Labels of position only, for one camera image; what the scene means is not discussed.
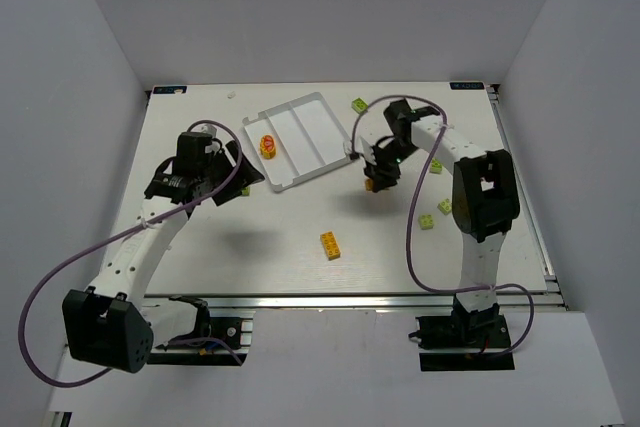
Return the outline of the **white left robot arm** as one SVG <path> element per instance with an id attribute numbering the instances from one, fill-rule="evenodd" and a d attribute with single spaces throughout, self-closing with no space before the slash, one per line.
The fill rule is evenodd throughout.
<path id="1" fill-rule="evenodd" d="M 63 300 L 72 358 L 136 373 L 157 347 L 210 342 L 213 327 L 204 300 L 174 295 L 146 302 L 145 295 L 197 206 L 207 200 L 221 206 L 263 179 L 237 140 L 181 133 L 175 155 L 156 168 L 144 191 L 138 232 L 125 235 L 109 265 L 84 290 L 72 290 Z"/>

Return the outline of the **blue label right corner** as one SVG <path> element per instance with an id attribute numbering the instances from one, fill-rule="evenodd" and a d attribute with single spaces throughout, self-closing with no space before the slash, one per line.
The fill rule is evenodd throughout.
<path id="1" fill-rule="evenodd" d="M 484 83 L 477 82 L 477 81 L 452 81 L 449 83 L 449 87 L 452 90 L 460 90 L 460 91 L 485 89 Z"/>

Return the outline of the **green 2x2 lego front right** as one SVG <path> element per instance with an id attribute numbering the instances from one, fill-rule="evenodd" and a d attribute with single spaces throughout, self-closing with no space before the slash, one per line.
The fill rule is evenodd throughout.
<path id="1" fill-rule="evenodd" d="M 431 230 L 435 226 L 435 221 L 432 215 L 422 214 L 418 217 L 418 224 L 421 230 Z"/>

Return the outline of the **blue label corner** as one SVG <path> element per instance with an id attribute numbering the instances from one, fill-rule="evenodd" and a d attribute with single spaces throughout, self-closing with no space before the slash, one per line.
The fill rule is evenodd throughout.
<path id="1" fill-rule="evenodd" d="M 477 82 L 477 81 L 452 81 L 449 83 L 449 87 L 452 90 L 460 90 L 460 91 L 485 89 L 484 83 Z"/>
<path id="2" fill-rule="evenodd" d="M 153 95 L 180 95 L 187 91 L 186 86 L 155 86 L 152 90 Z"/>

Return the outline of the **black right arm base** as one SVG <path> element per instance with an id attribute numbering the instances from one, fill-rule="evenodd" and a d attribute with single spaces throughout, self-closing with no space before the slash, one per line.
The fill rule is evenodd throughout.
<path id="1" fill-rule="evenodd" d="M 422 372 L 499 372 L 513 371 L 515 362 L 506 319 L 464 340 L 455 329 L 450 316 L 421 316 L 417 328 L 408 339 L 419 349 Z"/>

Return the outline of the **white three-compartment tray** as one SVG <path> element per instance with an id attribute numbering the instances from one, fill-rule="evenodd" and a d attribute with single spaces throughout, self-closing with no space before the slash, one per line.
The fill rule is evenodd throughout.
<path id="1" fill-rule="evenodd" d="M 280 193 L 350 163 L 343 150 L 345 128 L 319 92 L 244 118 L 243 129 L 262 165 L 271 189 Z M 277 155 L 265 159 L 260 139 L 272 135 Z"/>

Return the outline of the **green lego near back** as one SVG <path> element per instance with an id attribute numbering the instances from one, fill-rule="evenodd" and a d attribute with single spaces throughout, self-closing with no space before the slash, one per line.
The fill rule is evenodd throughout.
<path id="1" fill-rule="evenodd" d="M 361 98 L 356 98 L 351 101 L 351 108 L 358 114 L 365 112 L 368 109 L 368 104 Z"/>

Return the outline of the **blue label left corner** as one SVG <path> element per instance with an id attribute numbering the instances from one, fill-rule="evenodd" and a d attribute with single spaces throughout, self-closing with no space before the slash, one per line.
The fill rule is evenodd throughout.
<path id="1" fill-rule="evenodd" d="M 187 91 L 186 86 L 155 86 L 152 90 L 153 95 L 180 95 Z"/>

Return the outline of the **yellow 2x4 lego brick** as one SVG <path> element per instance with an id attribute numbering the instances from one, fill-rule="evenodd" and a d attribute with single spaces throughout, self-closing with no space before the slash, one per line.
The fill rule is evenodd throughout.
<path id="1" fill-rule="evenodd" d="M 320 235 L 320 242 L 329 261 L 333 261 L 341 257 L 340 247 L 332 231 L 322 233 Z"/>

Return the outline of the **aluminium table frame rail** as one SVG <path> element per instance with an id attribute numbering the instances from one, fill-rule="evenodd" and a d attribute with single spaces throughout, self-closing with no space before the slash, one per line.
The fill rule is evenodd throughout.
<path id="1" fill-rule="evenodd" d="M 449 308 L 452 296 L 399 295 L 399 296 L 267 296 L 267 297 L 201 297 L 212 308 L 236 309 L 331 309 L 331 308 Z M 534 305 L 543 308 L 566 308 L 558 292 L 532 294 Z M 498 296 L 501 307 L 526 308 L 529 301 L 525 294 L 509 293 Z"/>

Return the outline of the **green 2x4 lego far right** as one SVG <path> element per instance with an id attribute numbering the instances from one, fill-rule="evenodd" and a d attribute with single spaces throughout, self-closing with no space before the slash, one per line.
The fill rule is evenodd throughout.
<path id="1" fill-rule="evenodd" d="M 433 174 L 441 174 L 442 171 L 443 171 L 442 164 L 436 159 L 432 160 L 429 165 L 429 172 Z"/>

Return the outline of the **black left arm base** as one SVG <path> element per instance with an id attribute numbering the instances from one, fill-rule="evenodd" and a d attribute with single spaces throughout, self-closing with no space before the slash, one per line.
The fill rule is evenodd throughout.
<path id="1" fill-rule="evenodd" d="M 142 314 L 154 335 L 149 365 L 240 367 L 247 358 L 248 315 L 212 310 L 205 300 L 186 296 L 147 299 Z"/>

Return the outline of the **green 2x2 lego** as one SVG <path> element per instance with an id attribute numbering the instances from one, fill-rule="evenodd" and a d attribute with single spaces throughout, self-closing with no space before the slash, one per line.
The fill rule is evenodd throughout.
<path id="1" fill-rule="evenodd" d="M 422 214 L 418 217 L 418 224 L 421 230 L 431 230 L 435 226 L 435 221 L 432 215 Z"/>
<path id="2" fill-rule="evenodd" d="M 449 198 L 445 198 L 437 204 L 437 208 L 443 215 L 449 215 L 453 210 L 452 202 Z"/>

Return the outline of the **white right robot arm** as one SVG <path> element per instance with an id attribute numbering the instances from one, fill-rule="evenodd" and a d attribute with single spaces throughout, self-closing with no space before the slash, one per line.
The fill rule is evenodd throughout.
<path id="1" fill-rule="evenodd" d="M 520 214 L 520 201 L 512 156 L 504 149 L 484 149 L 448 123 L 434 102 L 413 108 L 411 96 L 387 95 L 383 112 L 391 134 L 373 145 L 360 138 L 364 175 L 371 190 L 395 186 L 400 165 L 418 150 L 428 163 L 438 160 L 452 175 L 451 214 L 462 234 L 463 254 L 453 311 L 476 324 L 497 315 L 496 281 L 499 257 L 507 233 Z"/>

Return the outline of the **yellow round butterfly lego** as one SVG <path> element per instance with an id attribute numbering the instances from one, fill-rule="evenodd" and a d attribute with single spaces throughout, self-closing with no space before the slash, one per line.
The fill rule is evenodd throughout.
<path id="1" fill-rule="evenodd" d="M 277 155 L 277 145 L 272 135 L 264 135 L 260 139 L 259 152 L 265 159 L 272 159 Z"/>

